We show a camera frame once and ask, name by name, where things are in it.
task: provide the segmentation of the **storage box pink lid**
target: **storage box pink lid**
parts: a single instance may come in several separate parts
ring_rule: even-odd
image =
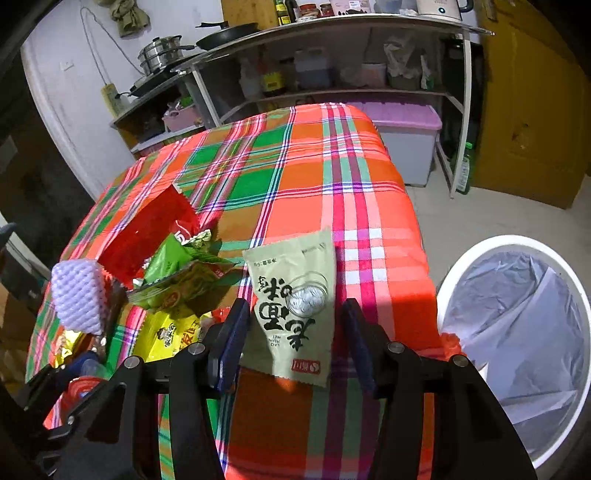
[[[441,119],[431,105],[398,102],[349,102],[376,126],[441,130]]]

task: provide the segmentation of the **metal screw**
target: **metal screw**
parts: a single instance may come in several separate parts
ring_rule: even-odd
[[[191,355],[199,355],[205,351],[205,345],[199,342],[189,345],[189,353]]]
[[[390,342],[388,344],[388,350],[392,353],[402,353],[404,352],[404,345],[400,342]]]
[[[454,355],[453,362],[459,367],[467,367],[470,361],[463,355]]]
[[[136,356],[129,356],[123,362],[126,368],[135,368],[139,365],[139,358]]]

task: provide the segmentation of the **cutting board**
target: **cutting board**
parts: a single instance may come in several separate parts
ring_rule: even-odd
[[[261,30],[279,26],[273,0],[222,0],[222,11],[231,27],[252,22]]]

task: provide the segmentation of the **white cable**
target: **white cable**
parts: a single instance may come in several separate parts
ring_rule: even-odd
[[[126,54],[126,53],[123,51],[123,49],[122,49],[122,48],[119,46],[119,44],[117,43],[117,41],[116,41],[116,40],[113,38],[113,36],[112,36],[112,35],[109,33],[109,31],[108,31],[108,30],[105,28],[105,26],[104,26],[104,25],[101,23],[101,21],[100,21],[98,18],[96,18],[96,15],[95,15],[95,13],[94,13],[94,12],[93,12],[93,11],[92,11],[90,8],[82,6],[82,7],[80,7],[80,19],[82,20],[82,27],[84,28],[84,34],[85,34],[85,36],[86,36],[86,41],[88,42],[88,46],[90,47],[90,52],[92,53],[92,58],[93,58],[93,59],[94,59],[94,61],[95,61],[96,68],[97,68],[97,69],[99,69],[99,65],[98,65],[98,62],[97,62],[97,60],[96,60],[95,54],[94,54],[94,52],[93,52],[93,50],[92,50],[92,47],[90,46],[90,40],[89,40],[89,38],[88,38],[88,33],[87,33],[87,31],[86,31],[86,26],[85,26],[85,24],[84,24],[84,16],[82,15],[82,11],[83,11],[83,10],[86,10],[86,11],[87,11],[87,12],[88,12],[88,13],[89,13],[91,16],[92,16],[92,18],[95,20],[95,22],[97,23],[97,25],[98,25],[100,28],[102,28],[102,29],[105,31],[105,33],[106,33],[106,34],[109,36],[109,38],[111,39],[111,41],[112,41],[112,42],[115,44],[115,46],[116,46],[116,47],[119,49],[119,51],[121,52],[121,54],[122,54],[122,55],[125,57],[125,59],[126,59],[128,62],[129,62],[129,64],[130,64],[130,65],[131,65],[133,68],[135,68],[135,70],[137,70],[137,71],[138,71],[140,74],[142,74],[142,75],[145,75],[144,71],[143,71],[143,70],[140,70],[140,69],[139,69],[139,68],[138,68],[138,67],[135,65],[135,63],[134,63],[133,61],[131,61],[131,60],[130,60],[130,58],[129,58],[129,57],[127,56],[127,54]],[[104,76],[103,76],[102,72],[100,72],[100,69],[99,69],[99,73],[100,73],[100,76],[101,76],[101,78],[103,79],[103,82],[104,82],[104,81],[105,81],[105,78],[104,78]]]

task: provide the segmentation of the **power cord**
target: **power cord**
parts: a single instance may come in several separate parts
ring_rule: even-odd
[[[88,30],[86,29],[86,23],[84,21],[84,15],[83,15],[83,11],[86,10],[91,16],[92,18],[95,20],[95,22],[97,23],[97,25],[102,28],[104,30],[104,32],[108,35],[108,37],[111,39],[111,41],[115,44],[115,46],[117,47],[117,49],[121,52],[121,54],[125,57],[125,59],[129,62],[129,64],[135,68],[135,70],[137,70],[140,74],[145,75],[145,73],[140,70],[133,61],[131,61],[131,59],[127,56],[127,54],[123,51],[123,49],[119,46],[119,44],[117,43],[117,41],[113,38],[113,36],[109,33],[109,31],[105,28],[105,26],[101,23],[101,21],[96,17],[95,13],[88,7],[80,7],[80,20],[82,22],[82,28],[84,29],[84,35],[86,37],[86,42],[88,43],[88,48],[90,49],[90,53],[92,55],[92,59],[95,61],[95,65],[96,65],[96,69],[99,71],[99,75],[100,78],[103,80],[103,83],[105,85],[107,84],[107,81],[105,79],[105,76],[103,75],[103,72],[101,71],[100,67],[99,67],[99,62],[96,59],[96,55],[95,52],[92,48],[92,45],[90,44],[90,38],[88,36]]]

